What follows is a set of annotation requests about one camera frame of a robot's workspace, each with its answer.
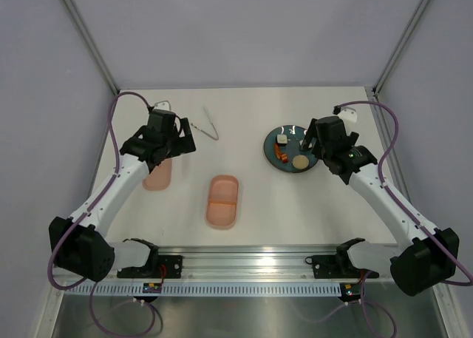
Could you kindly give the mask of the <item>beige steamed bun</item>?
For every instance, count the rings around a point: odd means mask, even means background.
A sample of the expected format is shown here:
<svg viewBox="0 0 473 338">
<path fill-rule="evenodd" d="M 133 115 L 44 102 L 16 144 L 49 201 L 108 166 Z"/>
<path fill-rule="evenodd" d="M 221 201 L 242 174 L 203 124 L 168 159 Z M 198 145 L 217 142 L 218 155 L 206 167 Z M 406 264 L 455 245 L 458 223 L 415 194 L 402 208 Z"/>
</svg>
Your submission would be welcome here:
<svg viewBox="0 0 473 338">
<path fill-rule="evenodd" d="M 310 161 L 305 155 L 297 155 L 293 158 L 292 164 L 294 168 L 303 170 L 309 166 Z"/>
</svg>

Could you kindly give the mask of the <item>blue ceramic plate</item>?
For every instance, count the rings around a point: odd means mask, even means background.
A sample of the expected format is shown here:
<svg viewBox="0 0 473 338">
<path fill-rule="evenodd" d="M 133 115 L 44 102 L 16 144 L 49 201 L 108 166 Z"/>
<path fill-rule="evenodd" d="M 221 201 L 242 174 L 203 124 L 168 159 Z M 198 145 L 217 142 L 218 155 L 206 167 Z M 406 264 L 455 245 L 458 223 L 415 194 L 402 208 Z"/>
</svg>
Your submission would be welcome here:
<svg viewBox="0 0 473 338">
<path fill-rule="evenodd" d="M 305 128 L 292 124 L 278 126 L 270 131 L 263 143 L 263 153 L 269 164 L 279 171 L 291 174 L 303 173 L 312 169 L 318 162 L 318 159 L 312 154 L 312 149 L 307 152 L 300 150 L 300 142 L 304 138 L 305 132 Z M 283 163 L 281 160 L 277 159 L 274 152 L 274 144 L 276 143 L 276 136 L 278 134 L 286 134 L 288 138 L 287 146 L 279 147 L 281 153 L 287 155 L 287 163 Z M 306 169 L 298 170 L 293 167 L 292 160 L 297 155 L 305 155 L 309 159 L 310 164 Z"/>
</svg>

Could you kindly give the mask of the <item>aluminium frame post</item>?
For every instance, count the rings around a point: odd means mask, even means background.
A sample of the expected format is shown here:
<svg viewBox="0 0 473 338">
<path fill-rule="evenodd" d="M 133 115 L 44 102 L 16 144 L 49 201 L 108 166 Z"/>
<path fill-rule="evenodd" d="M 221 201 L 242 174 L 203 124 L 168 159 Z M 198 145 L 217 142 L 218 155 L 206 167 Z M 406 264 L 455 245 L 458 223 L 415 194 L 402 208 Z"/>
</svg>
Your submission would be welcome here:
<svg viewBox="0 0 473 338">
<path fill-rule="evenodd" d="M 396 42 L 393 51 L 391 52 L 386 64 L 384 65 L 384 68 L 381 71 L 381 74 L 372 87 L 372 93 L 376 98 L 378 98 L 381 94 L 382 89 L 395 69 L 396 64 L 403 55 L 404 50 L 407 48 L 411 38 L 414 36 L 418 25 L 420 24 L 432 2 L 433 0 L 419 0 L 415 6 L 415 9 L 413 10 L 412 15 L 409 17 L 409 20 L 403 29 L 400 38 Z"/>
<path fill-rule="evenodd" d="M 101 77 L 105 84 L 108 86 L 109 90 L 113 95 L 117 95 L 119 90 L 119 87 L 110 72 L 105 60 L 103 59 L 103 56 L 98 49 L 97 44 L 94 41 L 94 38 L 89 31 L 89 28 L 86 25 L 86 22 L 78 9 L 77 4 L 75 3 L 74 0 L 60 0 L 60 2 L 63 5 L 63 8 L 65 9 L 65 12 L 69 16 L 73 26 L 78 32 L 78 35 L 80 36 L 82 42 L 84 43 L 85 48 L 89 52 L 95 66 L 98 68 L 99 73 L 101 74 Z"/>
</svg>

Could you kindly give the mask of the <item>aluminium mounting rail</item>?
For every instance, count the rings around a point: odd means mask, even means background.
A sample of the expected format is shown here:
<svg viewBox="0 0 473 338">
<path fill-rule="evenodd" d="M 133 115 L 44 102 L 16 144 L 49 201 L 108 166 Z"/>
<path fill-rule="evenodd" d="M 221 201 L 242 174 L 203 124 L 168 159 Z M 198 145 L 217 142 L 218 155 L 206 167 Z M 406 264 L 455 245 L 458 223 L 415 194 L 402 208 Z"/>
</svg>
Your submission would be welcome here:
<svg viewBox="0 0 473 338">
<path fill-rule="evenodd" d="M 353 264 L 344 249 L 333 246 L 200 246 L 159 247 L 145 240 L 125 240 L 106 243 L 88 251 L 82 258 L 72 255 L 68 260 L 61 254 L 51 256 L 47 267 L 49 281 L 57 285 L 54 269 L 60 264 L 81 280 L 98 281 L 117 277 L 123 268 L 144 266 L 157 254 L 181 255 L 183 269 L 180 279 L 235 279 L 272 277 L 313 277 L 312 268 L 304 259 L 312 255 L 334 254 L 343 266 Z"/>
</svg>

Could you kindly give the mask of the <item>pink lunch box lid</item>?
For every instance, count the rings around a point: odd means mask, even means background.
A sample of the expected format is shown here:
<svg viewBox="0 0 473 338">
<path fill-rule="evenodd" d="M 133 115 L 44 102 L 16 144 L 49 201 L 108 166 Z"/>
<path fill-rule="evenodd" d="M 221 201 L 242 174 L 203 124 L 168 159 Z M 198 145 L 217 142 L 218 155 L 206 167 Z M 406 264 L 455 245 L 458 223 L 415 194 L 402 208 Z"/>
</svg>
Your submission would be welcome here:
<svg viewBox="0 0 473 338">
<path fill-rule="evenodd" d="M 164 160 L 143 180 L 143 188 L 148 191 L 162 191 L 171 183 L 172 159 Z"/>
</svg>

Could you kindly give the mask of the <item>cucumber sushi roll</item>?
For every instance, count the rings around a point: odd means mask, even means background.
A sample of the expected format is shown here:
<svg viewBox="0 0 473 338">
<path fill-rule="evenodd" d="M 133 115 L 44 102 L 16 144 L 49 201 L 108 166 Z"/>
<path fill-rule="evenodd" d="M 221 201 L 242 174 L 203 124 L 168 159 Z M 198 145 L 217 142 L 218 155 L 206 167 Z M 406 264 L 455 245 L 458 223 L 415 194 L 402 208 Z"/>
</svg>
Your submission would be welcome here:
<svg viewBox="0 0 473 338">
<path fill-rule="evenodd" d="M 286 134 L 278 134 L 276 136 L 276 143 L 278 146 L 287 146 L 288 138 Z"/>
</svg>

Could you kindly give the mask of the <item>white cat paw tongs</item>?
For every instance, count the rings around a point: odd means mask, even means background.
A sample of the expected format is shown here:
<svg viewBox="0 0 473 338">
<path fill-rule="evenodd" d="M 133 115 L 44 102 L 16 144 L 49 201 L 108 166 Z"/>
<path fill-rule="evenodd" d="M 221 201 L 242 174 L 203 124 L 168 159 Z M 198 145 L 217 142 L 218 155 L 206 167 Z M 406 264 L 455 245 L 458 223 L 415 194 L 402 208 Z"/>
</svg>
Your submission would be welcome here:
<svg viewBox="0 0 473 338">
<path fill-rule="evenodd" d="M 204 129 L 198 127 L 196 124 L 194 124 L 194 123 L 192 123 L 192 122 L 190 123 L 190 125 L 191 125 L 192 128 L 194 128 L 194 129 L 197 130 L 198 132 L 202 133 L 204 136 L 210 138 L 210 139 L 213 140 L 213 141 L 218 141 L 218 140 L 220 139 L 220 136 L 219 136 L 219 133 L 218 133 L 218 131 L 217 131 L 217 128 L 216 128 L 215 125 L 214 125 L 214 122 L 213 122 L 213 120 L 212 120 L 212 118 L 211 118 L 211 115 L 210 115 L 210 113 L 209 113 L 209 111 L 208 111 L 208 108 L 207 108 L 206 106 L 203 106 L 203 111 L 204 111 L 204 113 L 205 113 L 205 116 L 206 116 L 206 118 L 207 118 L 207 121 L 208 121 L 209 125 L 211 126 L 213 132 L 212 132 L 212 133 L 209 133 L 209 132 L 207 132 L 206 130 L 204 130 Z"/>
</svg>

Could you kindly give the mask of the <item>right aluminium frame post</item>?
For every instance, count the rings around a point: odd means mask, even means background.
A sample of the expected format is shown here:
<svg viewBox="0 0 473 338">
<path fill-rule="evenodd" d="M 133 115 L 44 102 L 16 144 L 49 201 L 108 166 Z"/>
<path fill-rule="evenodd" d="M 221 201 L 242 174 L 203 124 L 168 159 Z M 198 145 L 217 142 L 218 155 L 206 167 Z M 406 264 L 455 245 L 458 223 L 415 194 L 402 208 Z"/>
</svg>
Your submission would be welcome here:
<svg viewBox="0 0 473 338">
<path fill-rule="evenodd" d="M 372 87 L 372 93 L 376 98 L 378 98 L 381 94 L 382 89 L 395 69 L 396 64 L 403 55 L 404 50 L 407 48 L 411 38 L 414 36 L 418 25 L 420 24 L 432 2 L 433 0 L 419 0 L 415 6 L 415 9 L 413 10 L 412 15 L 409 17 L 409 20 L 403 29 L 400 38 L 396 42 L 393 51 L 391 52 L 386 64 L 384 65 L 384 68 L 381 71 L 381 74 Z"/>
</svg>

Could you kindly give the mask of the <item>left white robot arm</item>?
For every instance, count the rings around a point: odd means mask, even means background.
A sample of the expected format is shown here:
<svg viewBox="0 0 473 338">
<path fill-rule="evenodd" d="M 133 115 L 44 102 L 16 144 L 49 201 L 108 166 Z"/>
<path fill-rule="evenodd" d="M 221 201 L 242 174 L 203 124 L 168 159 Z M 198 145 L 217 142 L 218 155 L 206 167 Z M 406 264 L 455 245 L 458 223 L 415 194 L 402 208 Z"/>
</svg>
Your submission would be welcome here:
<svg viewBox="0 0 473 338">
<path fill-rule="evenodd" d="M 145 240 L 108 243 L 116 215 L 133 191 L 164 160 L 196 151 L 187 118 L 152 109 L 145 125 L 118 148 L 112 172 L 68 218 L 49 226 L 52 254 L 48 266 L 100 282 L 114 270 L 154 276 L 160 267 L 157 247 Z"/>
</svg>

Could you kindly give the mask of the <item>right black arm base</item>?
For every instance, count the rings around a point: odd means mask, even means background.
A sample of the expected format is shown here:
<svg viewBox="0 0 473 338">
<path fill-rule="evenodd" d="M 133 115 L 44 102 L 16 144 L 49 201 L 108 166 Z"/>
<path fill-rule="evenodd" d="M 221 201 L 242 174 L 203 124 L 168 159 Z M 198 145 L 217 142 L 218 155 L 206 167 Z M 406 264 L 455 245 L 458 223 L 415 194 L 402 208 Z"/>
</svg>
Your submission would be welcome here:
<svg viewBox="0 0 473 338">
<path fill-rule="evenodd" d="M 334 254 L 308 256 L 304 262 L 312 268 L 315 279 L 362 279 L 366 269 L 357 269 L 351 264 L 343 266 Z"/>
</svg>

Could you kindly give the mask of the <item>long brown sausage piece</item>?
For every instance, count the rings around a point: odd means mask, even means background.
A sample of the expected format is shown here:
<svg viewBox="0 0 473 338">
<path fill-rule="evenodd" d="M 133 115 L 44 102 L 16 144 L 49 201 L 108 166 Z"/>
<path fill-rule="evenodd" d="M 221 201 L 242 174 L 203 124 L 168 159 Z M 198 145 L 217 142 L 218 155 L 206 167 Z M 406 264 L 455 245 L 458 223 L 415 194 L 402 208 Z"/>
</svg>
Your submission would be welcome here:
<svg viewBox="0 0 473 338">
<path fill-rule="evenodd" d="M 274 152 L 275 152 L 276 158 L 281 160 L 282 159 L 282 153 L 281 153 L 281 150 L 280 150 L 279 145 L 277 143 L 274 144 Z"/>
</svg>

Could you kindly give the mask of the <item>left aluminium frame post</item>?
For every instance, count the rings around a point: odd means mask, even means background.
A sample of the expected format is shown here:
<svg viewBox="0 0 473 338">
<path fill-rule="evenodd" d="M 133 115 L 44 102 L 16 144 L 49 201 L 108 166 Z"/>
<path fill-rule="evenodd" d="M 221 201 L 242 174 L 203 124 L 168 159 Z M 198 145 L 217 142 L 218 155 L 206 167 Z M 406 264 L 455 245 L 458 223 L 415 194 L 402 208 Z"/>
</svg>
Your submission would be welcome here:
<svg viewBox="0 0 473 338">
<path fill-rule="evenodd" d="M 65 12 L 69 16 L 73 26 L 78 32 L 78 35 L 80 36 L 82 42 L 84 43 L 85 48 L 89 52 L 95 66 L 98 68 L 99 73 L 101 74 L 101 77 L 105 84 L 108 86 L 109 90 L 113 95 L 117 95 L 119 90 L 119 87 L 110 72 L 105 60 L 103 59 L 103 56 L 98 49 L 97 44 L 94 41 L 94 38 L 89 31 L 89 28 L 86 25 L 86 22 L 78 9 L 77 4 L 75 3 L 74 0 L 60 0 L 60 2 L 63 5 L 63 8 L 65 9 Z"/>
</svg>

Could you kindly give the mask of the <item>pink divided lunch box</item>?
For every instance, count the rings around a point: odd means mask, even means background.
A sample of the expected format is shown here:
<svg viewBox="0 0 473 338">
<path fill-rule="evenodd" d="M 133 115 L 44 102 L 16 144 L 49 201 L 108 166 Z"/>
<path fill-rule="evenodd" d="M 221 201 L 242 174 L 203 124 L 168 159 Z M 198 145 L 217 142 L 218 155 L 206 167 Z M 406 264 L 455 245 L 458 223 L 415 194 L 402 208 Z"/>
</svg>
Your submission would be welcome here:
<svg viewBox="0 0 473 338">
<path fill-rule="evenodd" d="M 205 213 L 207 224 L 215 229 L 229 229 L 237 219 L 239 181 L 232 175 L 211 179 Z"/>
</svg>

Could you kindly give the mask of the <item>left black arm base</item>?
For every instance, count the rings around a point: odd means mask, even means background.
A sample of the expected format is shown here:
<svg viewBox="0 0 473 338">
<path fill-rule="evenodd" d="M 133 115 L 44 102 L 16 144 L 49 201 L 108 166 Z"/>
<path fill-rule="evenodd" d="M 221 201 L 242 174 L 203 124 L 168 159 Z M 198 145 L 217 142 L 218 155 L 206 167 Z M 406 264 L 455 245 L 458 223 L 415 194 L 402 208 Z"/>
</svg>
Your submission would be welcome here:
<svg viewBox="0 0 473 338">
<path fill-rule="evenodd" d="M 123 268 L 117 273 L 121 279 L 180 279 L 183 269 L 181 255 L 157 254 L 144 266 Z"/>
</svg>

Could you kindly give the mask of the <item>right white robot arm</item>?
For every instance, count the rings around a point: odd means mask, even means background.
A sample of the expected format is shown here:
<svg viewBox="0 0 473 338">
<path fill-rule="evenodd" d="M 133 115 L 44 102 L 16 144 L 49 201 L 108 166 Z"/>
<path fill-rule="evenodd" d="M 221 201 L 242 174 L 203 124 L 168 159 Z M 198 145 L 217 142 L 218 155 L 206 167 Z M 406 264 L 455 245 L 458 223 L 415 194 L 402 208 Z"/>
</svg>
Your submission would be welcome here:
<svg viewBox="0 0 473 338">
<path fill-rule="evenodd" d="M 358 134 L 348 133 L 342 119 L 312 119 L 302 141 L 333 175 L 358 193 L 381 218 L 395 238 L 394 247 L 349 240 L 337 248 L 336 269 L 352 276 L 359 269 L 391 277 L 409 296 L 443 282 L 455 274 L 459 237 L 452 229 L 440 230 L 412 206 L 378 172 L 378 161 Z"/>
</svg>

